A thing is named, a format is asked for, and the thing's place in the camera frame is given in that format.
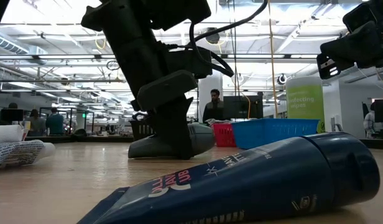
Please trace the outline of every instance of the blue plastic basket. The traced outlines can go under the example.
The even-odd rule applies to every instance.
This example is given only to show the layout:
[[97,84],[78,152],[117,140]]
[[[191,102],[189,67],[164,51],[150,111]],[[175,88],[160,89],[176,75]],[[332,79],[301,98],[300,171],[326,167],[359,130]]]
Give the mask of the blue plastic basket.
[[318,119],[256,119],[233,123],[236,145],[252,149],[279,140],[316,134]]

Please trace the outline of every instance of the blue bottle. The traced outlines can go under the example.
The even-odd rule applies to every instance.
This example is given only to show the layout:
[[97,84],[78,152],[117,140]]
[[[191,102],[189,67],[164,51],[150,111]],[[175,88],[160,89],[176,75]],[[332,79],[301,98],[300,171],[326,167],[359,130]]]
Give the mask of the blue bottle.
[[379,190],[369,149],[346,133],[290,138],[117,189],[79,223],[234,223],[363,202]]

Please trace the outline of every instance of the wooden table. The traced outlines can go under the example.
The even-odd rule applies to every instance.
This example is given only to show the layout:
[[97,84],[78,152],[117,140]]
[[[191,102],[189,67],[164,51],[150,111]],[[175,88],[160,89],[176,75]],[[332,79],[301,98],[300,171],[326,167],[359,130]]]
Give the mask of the wooden table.
[[[76,223],[118,187],[138,184],[234,154],[219,148],[189,161],[128,160],[125,143],[57,144],[53,157],[18,169],[0,170],[0,223]],[[383,151],[373,150],[381,189],[369,202],[312,217],[261,223],[383,223]]]

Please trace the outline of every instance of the desk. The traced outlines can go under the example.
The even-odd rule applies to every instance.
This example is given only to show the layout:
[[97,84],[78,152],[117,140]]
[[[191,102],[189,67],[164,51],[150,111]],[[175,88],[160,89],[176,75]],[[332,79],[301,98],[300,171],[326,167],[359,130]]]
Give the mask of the desk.
[[[189,161],[128,160],[126,143],[57,144],[53,157],[19,169],[0,170],[0,223],[76,223],[113,190],[234,154],[215,148]],[[334,212],[275,224],[383,223],[383,150],[373,150],[381,189],[371,201]]]

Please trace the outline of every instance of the red plastic basket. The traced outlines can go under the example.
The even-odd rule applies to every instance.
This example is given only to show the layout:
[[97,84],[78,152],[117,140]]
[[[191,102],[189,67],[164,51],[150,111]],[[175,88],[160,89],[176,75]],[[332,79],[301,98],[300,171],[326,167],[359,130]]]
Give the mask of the red plastic basket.
[[213,124],[217,147],[236,147],[231,124]]

